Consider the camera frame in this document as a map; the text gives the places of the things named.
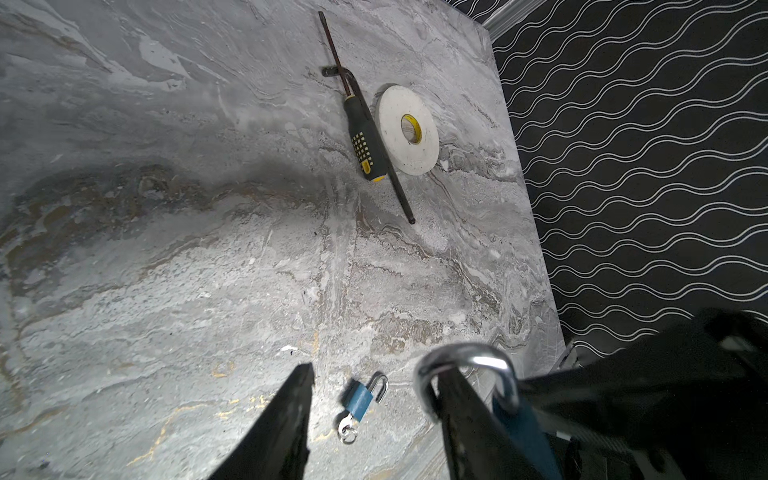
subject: screwdriver handle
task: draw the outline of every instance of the screwdriver handle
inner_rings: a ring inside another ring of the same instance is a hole
[[[367,108],[356,95],[350,95],[344,101],[344,111],[349,119],[349,137],[355,150],[357,161],[360,162],[362,174],[366,180],[377,182],[388,173],[387,152],[379,136],[379,129],[366,115]]]

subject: padlock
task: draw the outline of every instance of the padlock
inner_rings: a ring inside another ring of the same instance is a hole
[[[357,422],[362,420],[368,410],[368,406],[371,404],[371,400],[373,400],[373,390],[379,383],[379,380],[382,381],[382,388],[376,396],[376,403],[379,403],[386,393],[388,383],[386,375],[381,372],[374,373],[373,377],[371,377],[371,380],[368,382],[367,387],[362,383],[355,381],[352,395],[349,397],[349,401],[344,405],[349,414],[339,423],[339,438],[342,442],[350,444],[357,439],[357,429],[354,428],[352,420],[355,419]]]

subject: marble surface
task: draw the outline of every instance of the marble surface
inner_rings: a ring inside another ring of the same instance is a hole
[[[402,84],[433,112],[416,225],[354,163],[320,8],[373,107]],[[444,2],[0,0],[0,25],[0,478],[206,478],[302,362],[306,478],[396,478],[438,438],[431,348],[520,376],[563,350],[488,34]]]

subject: roll of tape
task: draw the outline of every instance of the roll of tape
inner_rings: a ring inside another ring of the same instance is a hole
[[[392,164],[408,175],[425,174],[440,152],[437,127],[419,96],[405,87],[387,88],[376,116]]]

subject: key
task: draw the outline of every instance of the key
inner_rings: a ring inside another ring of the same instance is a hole
[[[374,373],[373,377],[371,377],[368,382],[367,387],[362,383],[355,381],[352,395],[349,397],[349,401],[344,405],[349,414],[339,422],[339,438],[345,444],[350,445],[357,440],[357,428],[355,427],[355,422],[359,424],[366,414],[368,406],[371,404],[371,400],[373,400],[373,390],[379,383],[379,380],[382,381],[382,388],[376,396],[376,403],[380,403],[384,398],[387,383],[389,381],[386,378],[386,375],[381,372]]]

